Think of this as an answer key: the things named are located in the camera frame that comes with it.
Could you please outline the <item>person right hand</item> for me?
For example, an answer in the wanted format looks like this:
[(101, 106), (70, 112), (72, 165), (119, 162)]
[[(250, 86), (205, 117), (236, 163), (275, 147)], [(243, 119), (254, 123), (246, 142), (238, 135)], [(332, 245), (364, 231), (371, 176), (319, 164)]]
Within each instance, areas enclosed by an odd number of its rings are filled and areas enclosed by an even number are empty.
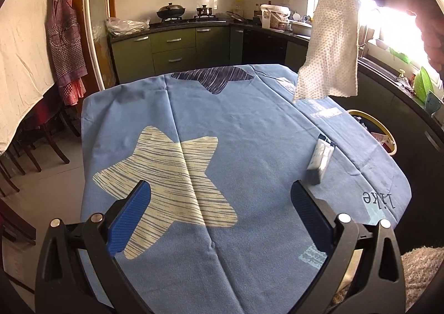
[(443, 12), (436, 3), (425, 1), (416, 15), (429, 64), (443, 79)]

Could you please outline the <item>right forearm knit sleeve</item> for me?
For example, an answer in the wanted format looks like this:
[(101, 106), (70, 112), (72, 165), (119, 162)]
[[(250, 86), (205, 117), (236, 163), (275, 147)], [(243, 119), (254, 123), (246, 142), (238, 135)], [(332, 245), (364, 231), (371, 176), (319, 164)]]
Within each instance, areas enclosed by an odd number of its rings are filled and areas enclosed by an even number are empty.
[(402, 255), (406, 310), (421, 297), (443, 263), (443, 248), (421, 247)]

